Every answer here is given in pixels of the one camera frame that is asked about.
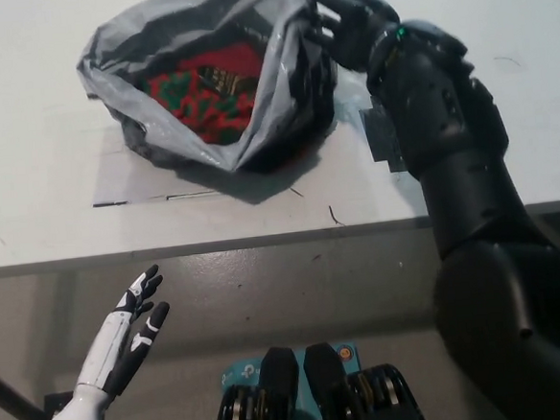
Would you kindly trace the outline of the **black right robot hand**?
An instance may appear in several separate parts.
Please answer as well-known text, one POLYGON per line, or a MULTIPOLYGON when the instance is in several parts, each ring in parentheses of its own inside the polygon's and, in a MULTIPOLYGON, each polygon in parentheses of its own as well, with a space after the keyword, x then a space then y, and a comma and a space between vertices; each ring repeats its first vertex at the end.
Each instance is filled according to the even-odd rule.
POLYGON ((400 19, 384 0, 307 0, 305 36, 349 71, 364 73, 372 54, 400 19))

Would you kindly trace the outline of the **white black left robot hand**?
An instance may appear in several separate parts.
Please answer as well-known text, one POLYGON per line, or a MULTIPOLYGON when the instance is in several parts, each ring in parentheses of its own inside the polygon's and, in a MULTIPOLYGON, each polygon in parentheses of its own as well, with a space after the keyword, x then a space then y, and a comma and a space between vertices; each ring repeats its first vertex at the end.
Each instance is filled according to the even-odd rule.
POLYGON ((75 389, 95 388, 111 398, 121 395, 149 354, 170 305, 150 298, 162 283, 152 265, 128 286, 105 317, 83 363, 75 389))

